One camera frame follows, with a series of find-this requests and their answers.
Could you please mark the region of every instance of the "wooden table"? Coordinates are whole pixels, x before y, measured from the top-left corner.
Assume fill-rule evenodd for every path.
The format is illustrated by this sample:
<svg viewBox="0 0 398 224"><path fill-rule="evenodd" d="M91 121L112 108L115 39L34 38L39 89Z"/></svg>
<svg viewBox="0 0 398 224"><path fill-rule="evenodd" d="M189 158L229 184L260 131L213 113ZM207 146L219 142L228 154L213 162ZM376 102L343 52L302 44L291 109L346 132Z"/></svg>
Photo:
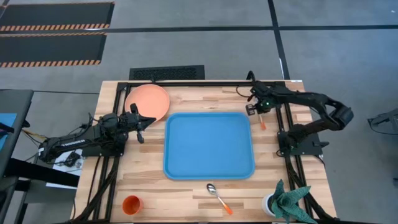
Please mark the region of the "wooden table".
<svg viewBox="0 0 398 224"><path fill-rule="evenodd" d="M103 82L95 112L96 118L112 113L118 82ZM304 91L301 81L286 81L291 90ZM236 94L235 86L217 87L165 87L170 95L170 109L160 121L149 126L143 137L144 144L136 140L131 132L126 150L121 157L112 208L111 222L271 222L275 218L266 215L261 208L264 196L274 192L276 183L282 179L289 190L284 159L276 155L279 149L275 110L264 114L267 130L261 130L258 116L250 116L252 142L256 170L246 180L174 181L163 173L163 150L165 121L177 112L229 111L246 114L246 98ZM239 92L249 95L250 87L240 87ZM312 121L308 107L290 105L295 123ZM87 203L88 192L94 173L96 157L84 163L76 192L76 214L80 214ZM313 156L302 156L307 185L310 192L327 213L336 216L335 208L323 165ZM98 166L93 194L98 187L101 170ZM219 201L207 192L206 184L213 183L223 200L233 210L228 215ZM125 215L121 204L129 195L137 195L144 208L136 215ZM101 205L100 218L104 217L106 192Z"/></svg>

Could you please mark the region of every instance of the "silver spoon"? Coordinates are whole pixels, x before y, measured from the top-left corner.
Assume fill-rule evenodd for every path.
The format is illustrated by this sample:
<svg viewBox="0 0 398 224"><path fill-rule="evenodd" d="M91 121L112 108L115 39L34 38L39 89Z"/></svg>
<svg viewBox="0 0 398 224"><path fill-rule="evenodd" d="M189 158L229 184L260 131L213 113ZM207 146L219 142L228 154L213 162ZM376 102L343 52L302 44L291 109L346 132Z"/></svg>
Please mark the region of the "silver spoon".
<svg viewBox="0 0 398 224"><path fill-rule="evenodd" d="M227 204L224 203L224 201L222 201L222 199L220 198L220 196L218 196L216 187L213 184L207 184L207 190L209 191L209 193L211 193L212 195L215 195L218 200L220 200L220 202L223 204L226 212L228 212L228 214L232 215L232 210L228 207Z"/></svg>

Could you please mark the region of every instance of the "gray floor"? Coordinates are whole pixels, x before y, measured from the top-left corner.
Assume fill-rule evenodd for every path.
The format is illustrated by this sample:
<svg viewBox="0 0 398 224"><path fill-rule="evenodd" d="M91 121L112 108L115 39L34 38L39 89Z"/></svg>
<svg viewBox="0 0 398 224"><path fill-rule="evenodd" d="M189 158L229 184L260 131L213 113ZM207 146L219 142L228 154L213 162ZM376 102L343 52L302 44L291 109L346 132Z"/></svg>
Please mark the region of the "gray floor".
<svg viewBox="0 0 398 224"><path fill-rule="evenodd" d="M11 0L10 4L54 2ZM62 0L59 2L82 2ZM398 24L397 1L278 0L280 26ZM111 28L271 25L266 0L116 0ZM398 30L282 31L291 79L352 107L355 117L342 132L325 131L326 171L338 216L343 220L396 223L398 139L372 132L366 118L398 107ZM169 32L108 35L98 66L6 68L0 88L99 91L103 80L126 80L131 67L204 64L207 79L281 79L272 31ZM96 95L35 93L31 130L57 136L86 122ZM26 159L35 146L20 137L14 157ZM68 219L72 195L57 203L29 205L24 223ZM11 223L16 194L6 223Z"/></svg>

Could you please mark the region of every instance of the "blue tray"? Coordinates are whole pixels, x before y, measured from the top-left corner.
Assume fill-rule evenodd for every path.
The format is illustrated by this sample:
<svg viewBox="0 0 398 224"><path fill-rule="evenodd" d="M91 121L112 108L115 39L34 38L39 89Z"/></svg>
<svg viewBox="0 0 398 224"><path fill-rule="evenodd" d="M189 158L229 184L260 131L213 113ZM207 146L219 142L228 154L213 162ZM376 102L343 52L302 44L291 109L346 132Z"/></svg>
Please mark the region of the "blue tray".
<svg viewBox="0 0 398 224"><path fill-rule="evenodd" d="M167 119L164 163L173 180L238 180L254 172L250 122L242 113L175 113Z"/></svg>

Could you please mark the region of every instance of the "black metal frame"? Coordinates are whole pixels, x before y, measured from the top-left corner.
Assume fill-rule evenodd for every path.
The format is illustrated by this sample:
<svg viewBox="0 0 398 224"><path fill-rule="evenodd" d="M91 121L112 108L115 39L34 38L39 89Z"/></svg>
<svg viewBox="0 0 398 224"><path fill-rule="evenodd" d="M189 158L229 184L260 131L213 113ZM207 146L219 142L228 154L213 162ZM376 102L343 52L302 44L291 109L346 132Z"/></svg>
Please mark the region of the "black metal frame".
<svg viewBox="0 0 398 224"><path fill-rule="evenodd" d="M128 93L130 92L131 88L134 87L138 87L140 85L145 85L148 84L150 82L133 82L133 83L129 83L129 82L121 82L118 83L117 85L117 89L116 89L116 96L115 96L115 100L114 100L114 105L113 105L113 113L118 113L118 106L120 104L120 100L121 100L121 93L124 90L126 92L126 94L124 95L124 99L123 102L126 100ZM266 85L282 85L285 86L285 82L283 81L276 81L276 82L264 82ZM186 81L186 82L157 82L156 83L159 86L251 86L252 83L251 81L241 81L241 82L212 82L212 81ZM285 109L286 109L286 114L287 114L287 121L289 123L289 126L291 127L293 125L293 119L292 119L292 115L291 115L291 111L290 111L290 107L289 104L285 104ZM279 124L279 131L284 131L284 124L283 124L283 118L282 118L282 112L280 111L280 108L276 108L276 112L277 112L277 120L278 120L278 124ZM119 157L115 157L114 158L114 163L116 163L116 165L118 166L119 164ZM306 185L306 181L305 181L305 175L304 175L304 169L303 169L303 165L302 165L302 161L301 161L301 157L300 156L295 156L296 159L296 165L297 165L297 170L298 170L298 176L299 179L302 183L304 183ZM102 170L101 170L101 175L100 175L100 181L99 181L99 186L101 186L103 184L103 181L106 177L106 171L108 168L108 162L109 162L109 158L105 157L104 158L104 162L103 162L103 166L102 166ZM286 165L288 165L289 163L291 163L290 158L289 157L285 157L285 163ZM290 189L293 190L295 188L295 182L294 180L291 178L291 176L289 176L289 186ZM112 182L109 185L109 194L108 194L108 200L107 200L107 204L106 204L106 211L105 211L105 220L110 221L111 218L111 212L112 212L112 204L113 204L113 198L114 198L114 191L116 188L116 178L112 180ZM307 213L313 217L312 215L312 209L311 206L309 204L309 202L307 201L307 199L304 199L305 201L305 209L307 211ZM99 213L100 213L100 207L101 207L101 201L99 201L99 203L96 205L95 211L94 211L94 215L93 215L93 220L92 221L100 221L98 219Z"/></svg>

